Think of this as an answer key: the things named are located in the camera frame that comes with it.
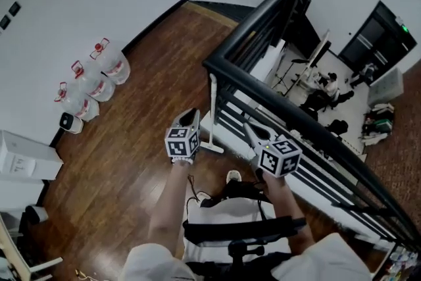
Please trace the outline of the white water dispenser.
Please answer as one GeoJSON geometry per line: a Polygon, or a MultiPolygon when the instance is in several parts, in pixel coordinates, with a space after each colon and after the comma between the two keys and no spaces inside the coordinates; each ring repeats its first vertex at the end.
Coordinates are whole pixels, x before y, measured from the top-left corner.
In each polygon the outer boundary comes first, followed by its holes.
{"type": "Polygon", "coordinates": [[[63,165],[56,150],[0,130],[0,174],[15,178],[55,180],[63,165]]]}

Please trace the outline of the black double door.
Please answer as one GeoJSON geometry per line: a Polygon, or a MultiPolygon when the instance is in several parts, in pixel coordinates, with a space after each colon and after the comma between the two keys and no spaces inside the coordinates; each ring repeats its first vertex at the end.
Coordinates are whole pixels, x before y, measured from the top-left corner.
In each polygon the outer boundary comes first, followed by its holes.
{"type": "Polygon", "coordinates": [[[377,76],[392,69],[417,46],[411,33],[405,33],[396,23],[396,17],[379,1],[338,58],[353,71],[374,63],[378,67],[377,76]]]}

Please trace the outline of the green exit sign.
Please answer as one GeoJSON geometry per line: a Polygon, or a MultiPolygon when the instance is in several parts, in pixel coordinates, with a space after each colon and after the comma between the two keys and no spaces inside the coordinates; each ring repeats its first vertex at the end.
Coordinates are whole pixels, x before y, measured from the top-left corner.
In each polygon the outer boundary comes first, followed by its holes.
{"type": "Polygon", "coordinates": [[[405,23],[403,22],[403,19],[400,16],[397,16],[395,18],[396,23],[398,23],[398,25],[401,27],[402,31],[404,31],[405,33],[409,33],[409,29],[407,28],[407,26],[405,25],[405,23]]]}

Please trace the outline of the small white appliance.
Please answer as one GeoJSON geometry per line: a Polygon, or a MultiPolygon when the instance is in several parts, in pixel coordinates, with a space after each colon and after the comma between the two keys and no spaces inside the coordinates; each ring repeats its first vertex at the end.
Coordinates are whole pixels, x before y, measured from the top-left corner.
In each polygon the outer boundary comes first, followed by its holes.
{"type": "Polygon", "coordinates": [[[79,134],[83,130],[84,122],[77,116],[63,113],[59,121],[59,126],[71,134],[79,134]]]}

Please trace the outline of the clear water bottle red cap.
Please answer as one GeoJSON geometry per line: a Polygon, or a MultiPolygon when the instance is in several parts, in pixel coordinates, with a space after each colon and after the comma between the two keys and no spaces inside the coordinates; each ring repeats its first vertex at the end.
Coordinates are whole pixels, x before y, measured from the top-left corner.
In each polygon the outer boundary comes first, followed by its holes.
{"type": "Polygon", "coordinates": [[[123,52],[109,39],[103,38],[95,44],[89,57],[116,85],[124,84],[130,76],[131,68],[123,52]]]}
{"type": "Polygon", "coordinates": [[[64,112],[86,122],[99,116],[98,102],[88,94],[80,91],[77,84],[61,82],[55,102],[61,104],[64,112]]]}
{"type": "Polygon", "coordinates": [[[71,69],[75,74],[75,81],[80,91],[98,102],[106,102],[111,99],[116,85],[93,62],[88,61],[86,64],[82,64],[80,61],[76,61],[71,69]]]}

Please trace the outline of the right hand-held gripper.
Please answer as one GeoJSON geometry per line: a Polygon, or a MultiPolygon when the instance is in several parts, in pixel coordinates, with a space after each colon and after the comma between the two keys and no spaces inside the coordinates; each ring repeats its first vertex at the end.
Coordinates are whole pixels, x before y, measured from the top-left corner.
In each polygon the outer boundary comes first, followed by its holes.
{"type": "Polygon", "coordinates": [[[281,178],[295,172],[300,162],[302,149],[292,140],[276,138],[276,131],[259,122],[243,124],[247,143],[257,155],[253,171],[257,178],[263,172],[281,178]]]}

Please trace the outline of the black metal railing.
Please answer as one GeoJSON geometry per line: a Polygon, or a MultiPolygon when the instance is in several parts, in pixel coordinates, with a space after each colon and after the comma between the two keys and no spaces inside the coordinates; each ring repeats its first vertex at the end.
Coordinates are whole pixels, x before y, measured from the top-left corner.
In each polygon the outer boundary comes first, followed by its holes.
{"type": "Polygon", "coordinates": [[[313,142],[365,188],[360,190],[319,153],[306,146],[303,152],[309,161],[304,166],[313,170],[318,165],[350,191],[344,196],[352,203],[341,204],[340,208],[369,226],[376,221],[378,225],[374,229],[385,239],[421,252],[421,233],[370,168],[315,119],[247,72],[249,63],[256,62],[262,55],[261,48],[268,46],[278,30],[287,27],[289,20],[282,19],[282,15],[291,15],[296,2],[264,0],[204,60],[208,72],[222,81],[222,89],[217,94],[223,103],[233,103],[264,125],[280,131],[280,127],[234,97],[232,90],[238,89],[313,142]]]}

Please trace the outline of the person's white shirt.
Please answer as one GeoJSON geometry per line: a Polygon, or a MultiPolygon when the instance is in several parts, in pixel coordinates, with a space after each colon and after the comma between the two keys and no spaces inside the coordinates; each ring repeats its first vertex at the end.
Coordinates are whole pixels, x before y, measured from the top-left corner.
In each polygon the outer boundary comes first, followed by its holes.
{"type": "Polygon", "coordinates": [[[287,239],[268,246],[262,257],[244,259],[230,274],[227,247],[199,247],[184,240],[182,259],[167,248],[146,243],[131,250],[118,281],[371,281],[370,272],[338,233],[290,257],[287,239]]]}

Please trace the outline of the black and white device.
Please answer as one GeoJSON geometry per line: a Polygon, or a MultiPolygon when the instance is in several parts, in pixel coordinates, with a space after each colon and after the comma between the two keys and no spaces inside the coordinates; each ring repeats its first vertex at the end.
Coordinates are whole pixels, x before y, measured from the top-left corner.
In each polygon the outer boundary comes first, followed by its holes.
{"type": "Polygon", "coordinates": [[[37,225],[49,219],[49,215],[44,207],[29,205],[22,213],[19,225],[19,232],[24,234],[27,232],[28,225],[37,225]]]}

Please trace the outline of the pile of bags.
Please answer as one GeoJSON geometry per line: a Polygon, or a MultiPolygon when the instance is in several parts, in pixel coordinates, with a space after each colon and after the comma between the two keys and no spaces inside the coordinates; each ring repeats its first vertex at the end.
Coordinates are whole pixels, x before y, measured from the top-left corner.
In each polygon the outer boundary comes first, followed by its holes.
{"type": "Polygon", "coordinates": [[[364,117],[361,142],[365,146],[376,145],[392,133],[395,108],[390,103],[378,103],[364,117]]]}

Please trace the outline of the white furniture frame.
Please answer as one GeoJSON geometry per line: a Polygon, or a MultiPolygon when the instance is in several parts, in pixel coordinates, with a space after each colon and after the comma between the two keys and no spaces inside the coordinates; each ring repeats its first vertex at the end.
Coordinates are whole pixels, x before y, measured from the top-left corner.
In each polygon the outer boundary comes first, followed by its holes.
{"type": "Polygon", "coordinates": [[[14,268],[20,281],[48,281],[52,279],[53,275],[48,274],[40,278],[34,278],[34,275],[43,270],[49,269],[57,264],[63,262],[62,257],[35,265],[30,267],[19,252],[16,244],[14,243],[11,232],[7,229],[3,218],[0,214],[0,250],[4,253],[9,265],[14,268]]]}

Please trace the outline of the shelf of small items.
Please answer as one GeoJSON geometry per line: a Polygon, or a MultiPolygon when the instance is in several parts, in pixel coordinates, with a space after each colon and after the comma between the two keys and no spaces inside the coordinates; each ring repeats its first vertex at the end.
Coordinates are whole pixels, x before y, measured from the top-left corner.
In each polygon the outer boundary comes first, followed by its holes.
{"type": "Polygon", "coordinates": [[[373,281],[421,281],[421,251],[397,246],[372,277],[373,281]]]}

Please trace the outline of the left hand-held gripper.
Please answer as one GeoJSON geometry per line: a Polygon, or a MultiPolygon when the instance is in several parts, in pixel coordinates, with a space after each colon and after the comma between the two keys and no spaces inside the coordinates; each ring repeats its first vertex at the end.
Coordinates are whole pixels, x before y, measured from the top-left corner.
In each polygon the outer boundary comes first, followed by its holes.
{"type": "Polygon", "coordinates": [[[175,124],[166,130],[164,144],[172,164],[183,161],[192,164],[199,149],[200,110],[194,108],[191,124],[191,109],[175,118],[175,124]]]}

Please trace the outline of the person's left forearm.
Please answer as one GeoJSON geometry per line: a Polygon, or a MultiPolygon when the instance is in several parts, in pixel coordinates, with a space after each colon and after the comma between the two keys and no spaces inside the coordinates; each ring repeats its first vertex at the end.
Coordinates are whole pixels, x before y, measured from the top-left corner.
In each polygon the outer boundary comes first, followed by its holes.
{"type": "Polygon", "coordinates": [[[176,254],[184,217],[190,166],[183,161],[173,164],[149,222],[147,241],[167,248],[173,256],[176,254]]]}

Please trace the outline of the person's right forearm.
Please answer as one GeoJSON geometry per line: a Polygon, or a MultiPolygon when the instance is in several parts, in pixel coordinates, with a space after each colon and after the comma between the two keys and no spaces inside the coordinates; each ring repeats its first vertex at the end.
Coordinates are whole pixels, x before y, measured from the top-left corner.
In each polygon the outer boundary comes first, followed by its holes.
{"type": "MultiPolygon", "coordinates": [[[[276,178],[266,172],[263,172],[262,177],[267,186],[266,196],[272,203],[277,217],[290,216],[292,219],[305,217],[284,177],[276,178]]],[[[296,235],[288,237],[288,244],[293,255],[300,255],[314,245],[315,241],[308,224],[296,235]]]]}

